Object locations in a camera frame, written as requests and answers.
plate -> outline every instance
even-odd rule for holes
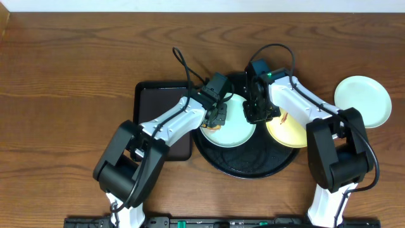
[[[243,102],[245,98],[234,94],[232,98],[225,102],[227,104],[227,117],[225,125],[219,130],[209,130],[200,127],[202,134],[209,142],[224,148],[232,148],[245,143],[252,135],[256,128],[256,124],[247,122],[243,112]]]
[[[365,76],[344,79],[336,88],[335,106],[343,110],[357,109],[366,128],[382,125],[392,110],[387,90],[376,80]]]
[[[280,117],[266,123],[270,135],[280,144],[290,148],[307,146],[306,131],[291,115],[280,108]]]

white plate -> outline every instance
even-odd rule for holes
[[[357,109],[366,128],[382,125],[390,117],[392,109],[385,88],[376,80],[364,76],[343,80],[335,91],[335,105],[343,110]]]
[[[234,94],[229,101],[225,102],[227,104],[227,118],[221,129],[208,130],[200,127],[202,134],[208,141],[217,146],[232,148],[244,144],[253,135],[256,124],[250,124],[246,121],[242,106],[245,100],[245,98]]]

robotic arm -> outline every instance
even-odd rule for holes
[[[136,126],[127,120],[119,126],[93,172],[93,178],[107,193],[112,205],[121,205],[127,201],[125,208],[112,214],[113,224],[119,224],[120,227],[140,227],[145,219],[142,202],[152,191],[170,146],[202,124],[208,127],[224,125],[227,105],[222,99],[231,86],[225,76],[216,73],[199,92],[194,89],[191,91],[185,110],[165,123],[153,138],[151,136],[158,124],[181,110],[188,97],[182,97],[172,109],[150,122]],[[140,169],[123,152],[128,150],[131,157],[135,154],[144,157],[148,145],[148,157],[142,160],[145,168],[138,186],[134,188]]]
[[[302,86],[296,77],[290,80],[286,69],[271,72],[264,60],[250,62],[246,72],[251,99],[245,101],[244,112],[249,122],[279,117],[281,107],[306,129],[309,169],[318,184],[308,217],[313,225],[333,227],[343,194],[356,188],[373,169],[373,160],[350,128],[299,94],[291,82],[307,97],[352,123],[367,139],[360,113],[354,108],[339,110],[324,102]],[[333,140],[338,137],[346,138],[346,143],[336,148]],[[342,223],[343,208],[337,224]]]

cable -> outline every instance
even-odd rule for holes
[[[208,81],[208,79],[204,80],[198,73],[196,73],[195,71],[191,70],[191,68],[189,68],[187,66],[187,64],[185,64],[184,58],[181,56],[181,59],[177,56],[176,51],[173,49],[173,54],[175,55],[176,59],[184,66],[187,67],[186,70],[188,70],[189,72],[193,73],[195,76],[197,76],[197,78],[205,85]]]
[[[187,75],[187,81],[188,81],[188,83],[189,83],[188,88],[187,88],[187,100],[186,100],[186,102],[185,102],[183,108],[181,108],[181,109],[178,110],[176,113],[174,113],[173,115],[171,115],[171,116],[168,117],[166,120],[162,121],[161,123],[159,123],[159,124],[156,126],[155,130],[153,131],[153,133],[152,133],[152,135],[151,135],[151,140],[149,141],[149,144],[148,144],[148,146],[147,146],[147,149],[146,149],[146,151],[145,151],[145,153],[144,153],[144,157],[143,157],[143,159],[142,159],[142,162],[140,163],[139,173],[138,173],[138,176],[137,176],[137,178],[136,178],[136,180],[135,180],[134,186],[132,186],[132,188],[131,188],[130,194],[128,195],[127,199],[121,204],[120,207],[118,207],[117,209],[114,209],[114,208],[111,207],[111,208],[110,208],[111,213],[118,213],[118,212],[120,212],[122,209],[124,209],[126,206],[128,206],[129,201],[131,200],[132,196],[134,195],[134,193],[136,192],[136,189],[137,189],[138,186],[139,186],[140,177],[142,177],[142,173],[143,173],[143,171],[144,171],[144,169],[145,169],[146,161],[147,161],[147,158],[148,158],[148,156],[149,156],[149,152],[150,152],[150,150],[151,150],[151,148],[152,148],[154,137],[156,136],[156,134],[158,133],[158,131],[160,130],[160,128],[162,128],[162,126],[164,126],[164,124],[166,124],[167,122],[169,122],[171,119],[173,119],[174,117],[176,117],[178,114],[180,114],[181,112],[185,111],[185,109],[186,109],[187,106],[189,105],[190,97],[191,97],[191,88],[192,88],[192,83],[191,83],[191,79],[190,79],[190,72],[189,72],[189,71],[190,71],[190,68],[187,66],[187,64],[186,64],[186,62],[185,62],[185,60],[184,60],[184,57],[183,57],[181,51],[180,51],[177,47],[173,47],[172,50],[173,50],[173,54],[176,56],[176,58],[179,60],[179,62],[181,62],[181,64],[182,64],[182,65],[184,66],[184,68],[185,68],[185,74]]]
[[[374,186],[376,186],[376,184],[377,184],[377,182],[378,182],[378,180],[380,178],[380,166],[378,164],[377,156],[375,155],[375,152],[373,151],[373,148],[371,147],[369,142],[360,133],[360,131],[359,131],[359,129],[357,129],[357,127],[355,127],[352,123],[348,122],[347,120],[345,120],[344,118],[342,118],[338,114],[324,108],[322,104],[318,104],[316,101],[312,100],[310,97],[305,95],[305,93],[303,93],[302,91],[300,91],[297,88],[297,84],[293,83],[293,81],[292,81],[292,75],[294,73],[294,68],[295,68],[295,65],[296,65],[296,57],[294,56],[294,53],[292,52],[292,50],[288,46],[286,46],[284,44],[268,44],[268,45],[265,45],[262,48],[260,48],[258,51],[256,51],[256,53],[252,56],[250,61],[252,61],[262,50],[264,50],[265,48],[271,47],[271,46],[280,46],[280,47],[283,47],[283,48],[287,49],[290,52],[291,58],[292,58],[292,63],[291,63],[291,69],[290,69],[290,72],[289,72],[289,79],[290,79],[290,84],[291,84],[292,88],[295,89],[302,97],[306,98],[308,101],[313,103],[316,107],[318,107],[319,109],[321,109],[321,110],[331,114],[332,116],[338,118],[339,121],[341,121],[345,126],[352,129],[354,131],[354,133],[357,134],[359,136],[359,138],[362,140],[362,142],[366,145],[368,151],[371,153],[371,156],[373,158],[374,166],[375,166],[375,176],[374,176],[373,182],[370,185],[366,186],[366,187],[361,187],[359,189],[347,190],[343,194],[342,200],[340,201],[340,205],[338,207],[338,210],[337,210],[337,213],[336,213],[336,216],[335,216],[334,227],[337,227],[337,219],[338,219],[338,217],[340,215],[340,212],[343,209],[343,204],[344,204],[345,200],[348,198],[349,193],[358,193],[358,192],[361,192],[361,191],[367,191],[367,190],[373,188]]]

food item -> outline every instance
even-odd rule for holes
[[[202,124],[201,127],[207,128],[208,130],[220,130],[221,125],[215,125],[214,127],[207,127],[206,124]]]

